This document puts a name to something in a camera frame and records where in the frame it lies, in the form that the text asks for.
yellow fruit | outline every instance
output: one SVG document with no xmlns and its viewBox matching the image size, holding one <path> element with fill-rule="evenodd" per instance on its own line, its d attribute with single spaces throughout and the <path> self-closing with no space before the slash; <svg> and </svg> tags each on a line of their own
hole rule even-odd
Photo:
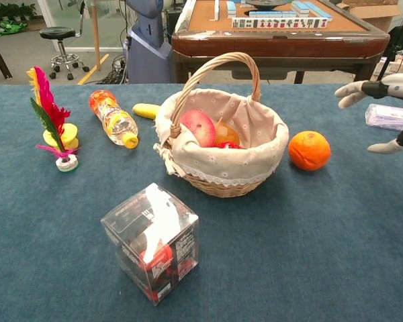
<svg viewBox="0 0 403 322">
<path fill-rule="evenodd" d="M 159 109 L 159 105 L 139 103 L 133 106 L 133 113 L 148 119 L 155 119 Z"/>
</svg>

lace trim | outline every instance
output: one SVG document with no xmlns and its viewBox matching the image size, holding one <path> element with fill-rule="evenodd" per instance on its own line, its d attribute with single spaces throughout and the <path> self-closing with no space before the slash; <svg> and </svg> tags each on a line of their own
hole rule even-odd
<svg viewBox="0 0 403 322">
<path fill-rule="evenodd" d="M 260 174 L 258 176 L 253 176 L 252 178 L 247 178 L 247 179 L 224 179 L 224 178 L 218 178 L 217 176 L 210 176 L 209 174 L 203 173 L 201 171 L 198 171 L 194 168 L 190 168 L 188 166 L 184 166 L 182 164 L 179 165 L 187 174 L 190 174 L 192 176 L 196 176 L 202 180 L 205 180 L 210 183 L 216 183 L 216 184 L 222 184 L 223 186 L 242 186 L 246 184 L 252 184 L 255 182 L 259 182 L 262 180 L 267 179 L 273 171 L 277 168 L 277 166 L 274 166 L 271 168 L 271 170 L 267 173 Z"/>
</svg>

plastic bottle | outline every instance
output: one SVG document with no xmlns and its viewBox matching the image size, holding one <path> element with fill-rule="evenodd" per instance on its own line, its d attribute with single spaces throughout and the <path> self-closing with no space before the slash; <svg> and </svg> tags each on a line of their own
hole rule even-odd
<svg viewBox="0 0 403 322">
<path fill-rule="evenodd" d="M 113 143 L 129 149 L 138 145 L 136 122 L 121 109 L 114 94 L 105 89 L 95 91 L 89 97 L 89 108 L 100 119 Z"/>
</svg>

red fruit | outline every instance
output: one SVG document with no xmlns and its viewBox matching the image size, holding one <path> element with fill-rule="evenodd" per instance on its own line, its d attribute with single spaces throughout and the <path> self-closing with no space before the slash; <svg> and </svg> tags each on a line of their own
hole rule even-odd
<svg viewBox="0 0 403 322">
<path fill-rule="evenodd" d="M 221 142 L 216 144 L 215 147 L 220 149 L 241 149 L 241 147 L 234 142 Z"/>
<path fill-rule="evenodd" d="M 179 121 L 192 132 L 202 148 L 215 145 L 215 125 L 207 114 L 192 109 L 186 111 Z"/>
</svg>

potted plant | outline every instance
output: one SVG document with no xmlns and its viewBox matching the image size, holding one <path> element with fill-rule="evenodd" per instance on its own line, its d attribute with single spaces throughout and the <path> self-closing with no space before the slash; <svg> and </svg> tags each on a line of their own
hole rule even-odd
<svg viewBox="0 0 403 322">
<path fill-rule="evenodd" d="M 9 18 L 9 20 L 17 21 L 16 17 L 19 17 L 19 6 L 15 3 L 8 3 L 6 10 L 6 16 Z"/>
<path fill-rule="evenodd" d="M 34 3 L 31 5 L 25 5 L 22 3 L 21 7 L 19 7 L 19 12 L 22 19 L 30 20 L 36 15 L 36 5 Z"/>
<path fill-rule="evenodd" d="M 9 20 L 7 16 L 7 6 L 2 3 L 0 3 L 0 20 Z"/>
</svg>

